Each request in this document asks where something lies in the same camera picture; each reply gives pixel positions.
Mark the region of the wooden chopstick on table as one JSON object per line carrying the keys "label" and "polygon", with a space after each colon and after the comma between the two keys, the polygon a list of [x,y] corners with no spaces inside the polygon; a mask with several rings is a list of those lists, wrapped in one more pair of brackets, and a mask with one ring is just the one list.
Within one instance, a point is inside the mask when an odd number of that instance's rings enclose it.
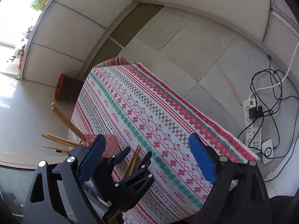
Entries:
{"label": "wooden chopstick on table", "polygon": [[129,176],[133,175],[134,171],[135,171],[135,168],[137,166],[137,162],[138,162],[138,153],[139,153],[139,150],[136,152],[135,154],[135,157],[133,159],[133,163],[132,163],[132,166],[131,166],[131,169],[130,169],[130,172],[129,172]]}
{"label": "wooden chopstick on table", "polygon": [[52,103],[52,111],[58,116],[58,118],[72,131],[74,132],[81,140],[86,141],[85,135],[70,121],[68,120],[56,107],[55,103]]}
{"label": "wooden chopstick on table", "polygon": [[124,172],[124,174],[123,174],[123,176],[122,176],[122,180],[127,176],[129,170],[131,169],[132,164],[133,164],[134,159],[135,159],[135,156],[136,156],[136,154],[137,154],[137,152],[138,152],[139,146],[140,146],[140,145],[137,145],[137,147],[136,147],[136,149],[135,149],[135,151],[134,151],[134,153],[133,153],[133,155],[132,155],[132,158],[131,158],[130,161],[129,161],[129,164],[128,164],[128,166],[127,166],[126,169],[125,169],[125,172]]}
{"label": "wooden chopstick on table", "polygon": [[57,142],[57,143],[60,143],[61,145],[65,145],[65,146],[69,146],[69,147],[76,147],[76,146],[80,145],[77,142],[69,141],[67,139],[63,139],[63,138],[60,138],[58,136],[54,136],[54,135],[51,135],[51,134],[48,134],[48,135],[41,134],[41,136],[43,138],[46,138],[46,139],[50,140],[50,141]]}

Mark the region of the black tipped chopstick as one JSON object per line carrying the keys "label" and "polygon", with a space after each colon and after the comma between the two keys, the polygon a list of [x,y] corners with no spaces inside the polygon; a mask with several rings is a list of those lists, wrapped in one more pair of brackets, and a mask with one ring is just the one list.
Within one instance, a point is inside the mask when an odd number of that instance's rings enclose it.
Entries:
{"label": "black tipped chopstick", "polygon": [[45,145],[42,145],[42,147],[51,149],[51,150],[55,150],[57,153],[63,153],[63,154],[67,154],[70,151],[70,149],[60,149],[60,148],[55,148],[55,147],[50,147],[50,146],[45,146]]}

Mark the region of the pink perforated utensil holder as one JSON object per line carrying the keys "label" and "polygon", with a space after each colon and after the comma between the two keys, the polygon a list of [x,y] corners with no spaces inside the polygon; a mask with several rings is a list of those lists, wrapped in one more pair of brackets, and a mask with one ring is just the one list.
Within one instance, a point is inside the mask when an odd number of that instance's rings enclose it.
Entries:
{"label": "pink perforated utensil holder", "polygon": [[[106,141],[106,147],[102,156],[105,158],[112,157],[113,155],[116,156],[121,151],[116,137],[114,135],[103,135],[103,136]],[[93,143],[96,137],[97,135],[95,134],[85,135],[86,140],[85,141],[80,140],[79,144],[83,146],[89,146]]]}

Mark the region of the white charger box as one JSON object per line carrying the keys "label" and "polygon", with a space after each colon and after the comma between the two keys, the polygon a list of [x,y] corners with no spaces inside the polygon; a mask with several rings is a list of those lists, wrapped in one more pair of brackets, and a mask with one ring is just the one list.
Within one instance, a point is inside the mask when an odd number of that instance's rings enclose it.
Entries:
{"label": "white charger box", "polygon": [[274,149],[273,149],[273,143],[271,139],[268,139],[267,141],[261,144],[261,154],[262,154],[263,164],[266,165],[273,160]]}

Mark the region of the patterned red green tablecloth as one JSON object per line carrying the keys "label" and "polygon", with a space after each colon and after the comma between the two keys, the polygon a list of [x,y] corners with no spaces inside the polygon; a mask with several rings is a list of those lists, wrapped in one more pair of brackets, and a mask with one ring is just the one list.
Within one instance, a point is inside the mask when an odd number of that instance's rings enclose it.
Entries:
{"label": "patterned red green tablecloth", "polygon": [[119,147],[152,153],[155,181],[125,223],[173,223],[197,213],[212,189],[191,150],[196,133],[205,145],[233,162],[259,157],[229,131],[175,93],[141,63],[122,57],[95,66],[87,76],[72,115],[86,134],[114,135]]}

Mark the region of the white power strip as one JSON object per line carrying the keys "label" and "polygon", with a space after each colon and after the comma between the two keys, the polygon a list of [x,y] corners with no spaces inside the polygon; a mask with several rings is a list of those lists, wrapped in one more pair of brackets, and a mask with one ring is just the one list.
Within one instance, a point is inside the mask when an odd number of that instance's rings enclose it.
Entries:
{"label": "white power strip", "polygon": [[247,99],[243,102],[243,113],[245,120],[245,145],[254,152],[261,149],[261,123],[262,118],[251,119],[249,110],[256,108],[254,99]]}

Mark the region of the dark bin with red bag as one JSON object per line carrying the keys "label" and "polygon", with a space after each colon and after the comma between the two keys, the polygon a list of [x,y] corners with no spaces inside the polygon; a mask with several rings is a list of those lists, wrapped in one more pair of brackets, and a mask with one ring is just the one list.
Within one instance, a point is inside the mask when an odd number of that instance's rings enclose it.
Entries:
{"label": "dark bin with red bag", "polygon": [[62,73],[57,82],[55,100],[76,103],[83,84],[82,81],[78,81]]}

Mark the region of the chopstick on floor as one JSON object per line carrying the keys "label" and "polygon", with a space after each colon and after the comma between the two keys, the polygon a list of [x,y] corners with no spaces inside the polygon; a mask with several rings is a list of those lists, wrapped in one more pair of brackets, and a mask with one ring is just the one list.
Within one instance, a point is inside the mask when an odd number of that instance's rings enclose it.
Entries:
{"label": "chopstick on floor", "polygon": [[218,63],[215,62],[215,64],[216,64],[217,68],[219,69],[219,71],[221,72],[221,74],[223,75],[223,77],[224,77],[224,79],[226,80],[226,82],[228,83],[228,85],[229,85],[230,89],[232,90],[232,92],[233,92],[233,94],[234,94],[234,96],[235,96],[235,98],[236,98],[238,104],[239,104],[240,106],[242,106],[242,102],[241,102],[241,100],[240,100],[240,98],[239,98],[239,96],[238,96],[236,90],[234,89],[233,85],[231,84],[229,78],[227,77],[227,75],[225,74],[225,72],[223,71],[223,69],[218,65]]}

